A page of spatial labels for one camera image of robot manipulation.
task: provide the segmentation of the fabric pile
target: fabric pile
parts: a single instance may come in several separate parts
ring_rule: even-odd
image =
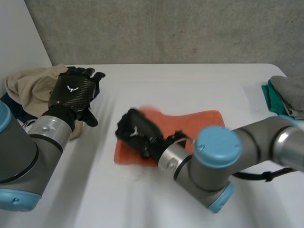
[[[5,79],[7,93],[1,98],[16,119],[23,123],[37,119],[48,110],[48,100],[58,76],[67,71],[63,64],[50,68],[20,71]],[[82,132],[82,121],[76,121],[70,140]]]
[[[304,77],[272,76],[262,90],[269,111],[304,119]]]

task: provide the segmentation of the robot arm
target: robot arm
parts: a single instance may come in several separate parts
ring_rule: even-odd
[[[135,127],[137,135],[131,135]],[[130,109],[118,123],[116,136],[144,158],[152,157],[162,171],[214,213],[234,191],[228,181],[232,174],[267,160],[304,171],[304,132],[289,118],[269,117],[233,131],[205,128],[194,142],[193,155],[179,143],[164,139],[155,128],[142,113]]]
[[[89,111],[105,74],[69,67],[48,102],[49,110],[28,134],[4,103],[0,103],[0,209],[30,211],[38,203],[74,130],[75,120],[91,127],[98,122]]]

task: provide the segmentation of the carbon fiber hand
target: carbon fiber hand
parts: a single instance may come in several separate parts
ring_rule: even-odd
[[[65,73],[59,75],[57,83],[48,101],[51,109],[55,106],[67,107],[77,120],[95,127],[98,121],[89,111],[90,102],[99,93],[99,81],[105,77],[104,73],[95,72],[93,68],[69,67]]]

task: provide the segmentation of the folded cloth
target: folded cloth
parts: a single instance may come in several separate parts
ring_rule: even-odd
[[[21,122],[25,123],[28,120],[37,119],[37,117],[25,112],[22,105],[11,99],[8,93],[5,93],[0,100],[9,107],[12,115]]]
[[[205,127],[212,125],[225,126],[219,111],[204,111],[189,115],[165,115],[154,108],[140,108],[141,112],[161,130],[164,138],[182,130],[184,134],[195,139]],[[192,144],[186,143],[186,150],[193,153]],[[152,159],[143,159],[141,155],[121,140],[117,140],[114,153],[114,162],[118,164],[138,164],[142,166],[156,166]]]
[[[22,105],[26,113],[40,117],[48,110],[48,100],[58,76],[66,71],[67,67],[63,64],[51,68],[20,71],[6,77],[5,88],[10,98]],[[76,121],[70,139],[80,136],[82,124],[81,121]]]
[[[269,111],[278,115],[288,115],[281,97],[277,94],[270,80],[267,85],[262,85],[262,90]]]
[[[295,119],[304,118],[304,77],[272,76],[270,81],[288,113]]]

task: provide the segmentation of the black cable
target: black cable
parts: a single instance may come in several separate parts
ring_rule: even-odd
[[[296,170],[292,168],[283,168],[275,172],[263,172],[262,174],[253,174],[253,173],[246,173],[246,172],[236,172],[233,174],[233,176],[244,179],[244,180],[251,180],[251,181],[263,181],[265,182],[270,182],[272,181],[275,177],[282,176],[284,174],[288,174],[291,172],[295,172]]]

